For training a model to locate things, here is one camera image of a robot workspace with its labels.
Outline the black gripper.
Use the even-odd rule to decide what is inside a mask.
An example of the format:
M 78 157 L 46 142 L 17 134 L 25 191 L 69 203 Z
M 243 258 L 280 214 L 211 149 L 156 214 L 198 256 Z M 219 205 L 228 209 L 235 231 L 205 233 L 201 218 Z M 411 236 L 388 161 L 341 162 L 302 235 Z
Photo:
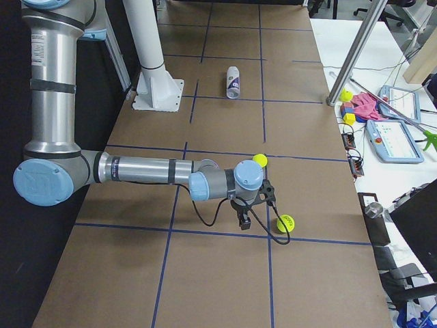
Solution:
M 249 217 L 249 205 L 239 204 L 237 201 L 231 201 L 231 207 L 236 211 L 239 219 L 239 226 L 241 230 L 247 230 L 251 227 L 251 219 Z

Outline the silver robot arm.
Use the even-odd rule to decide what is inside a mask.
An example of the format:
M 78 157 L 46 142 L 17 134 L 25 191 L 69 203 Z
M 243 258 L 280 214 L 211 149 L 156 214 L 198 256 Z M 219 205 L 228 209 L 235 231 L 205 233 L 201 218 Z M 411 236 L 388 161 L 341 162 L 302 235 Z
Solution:
M 80 148 L 74 140 L 76 46 L 81 38 L 107 37 L 105 3 L 23 1 L 21 15 L 31 30 L 32 138 L 13 183 L 29 203 L 54 206 L 85 185 L 106 181 L 176 185 L 194 202 L 230 202 L 243 230 L 255 218 L 255 205 L 274 204 L 274 189 L 253 159 L 221 169 L 208 159 L 112 156 Z

